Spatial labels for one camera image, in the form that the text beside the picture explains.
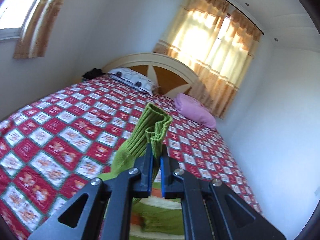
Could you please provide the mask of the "dark object beside bed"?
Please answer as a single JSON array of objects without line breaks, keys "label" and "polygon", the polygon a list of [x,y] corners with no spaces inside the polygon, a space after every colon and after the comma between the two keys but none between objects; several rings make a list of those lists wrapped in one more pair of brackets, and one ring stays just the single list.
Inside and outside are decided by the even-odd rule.
[{"label": "dark object beside bed", "polygon": [[92,70],[85,72],[85,74],[82,75],[82,81],[92,80],[105,74],[106,73],[103,72],[100,68],[93,68]]}]

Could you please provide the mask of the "red white patchwork bedspread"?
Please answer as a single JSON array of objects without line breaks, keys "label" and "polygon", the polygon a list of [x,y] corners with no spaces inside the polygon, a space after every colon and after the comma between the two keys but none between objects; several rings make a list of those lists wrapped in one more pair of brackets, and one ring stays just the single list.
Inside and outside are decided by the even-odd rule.
[{"label": "red white patchwork bedspread", "polygon": [[221,135],[182,116],[172,99],[148,95],[104,75],[33,102],[1,123],[1,217],[28,236],[90,179],[110,172],[119,146],[153,103],[172,116],[170,157],[198,178],[221,179],[260,206]]}]

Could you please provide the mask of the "pink pillow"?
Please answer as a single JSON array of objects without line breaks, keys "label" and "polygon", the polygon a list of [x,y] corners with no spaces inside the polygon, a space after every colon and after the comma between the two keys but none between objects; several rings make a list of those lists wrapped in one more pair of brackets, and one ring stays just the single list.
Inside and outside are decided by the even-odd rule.
[{"label": "pink pillow", "polygon": [[185,118],[190,119],[204,127],[215,129],[216,120],[208,109],[195,98],[183,93],[178,93],[174,98],[175,109]]}]

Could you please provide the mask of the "yellow orange side curtain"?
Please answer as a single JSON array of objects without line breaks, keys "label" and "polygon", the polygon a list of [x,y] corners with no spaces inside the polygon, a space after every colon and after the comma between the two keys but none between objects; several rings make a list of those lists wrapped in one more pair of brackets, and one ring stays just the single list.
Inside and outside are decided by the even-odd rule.
[{"label": "yellow orange side curtain", "polygon": [[16,43],[14,59],[45,56],[50,35],[63,2],[64,0],[36,0]]}]

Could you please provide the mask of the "cream and brown headboard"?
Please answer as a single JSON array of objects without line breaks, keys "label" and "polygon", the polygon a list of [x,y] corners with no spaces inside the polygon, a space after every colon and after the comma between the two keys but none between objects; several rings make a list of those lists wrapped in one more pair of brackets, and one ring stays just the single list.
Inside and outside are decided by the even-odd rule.
[{"label": "cream and brown headboard", "polygon": [[103,66],[102,71],[126,67],[135,70],[157,83],[156,93],[175,98],[178,93],[187,94],[197,75],[182,62],[156,53],[129,54]]}]

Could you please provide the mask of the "green orange striped knit sweater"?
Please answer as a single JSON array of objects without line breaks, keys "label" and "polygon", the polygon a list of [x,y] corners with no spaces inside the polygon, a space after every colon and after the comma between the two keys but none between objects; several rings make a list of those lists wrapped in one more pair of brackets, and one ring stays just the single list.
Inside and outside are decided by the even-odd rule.
[{"label": "green orange striped knit sweater", "polygon": [[[159,172],[159,158],[163,150],[163,141],[172,122],[172,117],[148,103],[128,139],[117,149],[111,170],[98,177],[102,180],[116,178],[121,172],[133,168],[135,160],[146,154],[151,145],[154,157],[152,182],[155,190],[160,183],[155,182]],[[165,200],[159,192],[149,198],[135,198],[132,201],[129,239],[185,239],[180,200]]]}]

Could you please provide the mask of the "yellow orange window curtain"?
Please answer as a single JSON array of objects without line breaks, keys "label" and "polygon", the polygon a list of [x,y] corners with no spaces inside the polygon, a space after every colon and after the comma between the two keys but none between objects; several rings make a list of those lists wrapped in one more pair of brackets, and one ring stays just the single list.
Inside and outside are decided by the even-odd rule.
[{"label": "yellow orange window curtain", "polygon": [[261,30],[227,0],[183,0],[153,51],[198,77],[189,95],[223,119],[254,59]]}]

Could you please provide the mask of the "white cartoon print pillow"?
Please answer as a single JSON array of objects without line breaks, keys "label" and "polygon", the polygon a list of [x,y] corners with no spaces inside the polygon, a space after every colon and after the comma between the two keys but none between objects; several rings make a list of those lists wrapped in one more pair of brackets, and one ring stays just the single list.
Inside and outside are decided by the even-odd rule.
[{"label": "white cartoon print pillow", "polygon": [[142,93],[153,96],[153,92],[159,88],[158,83],[150,80],[143,74],[130,68],[119,67],[107,73],[112,79],[117,80]]}]

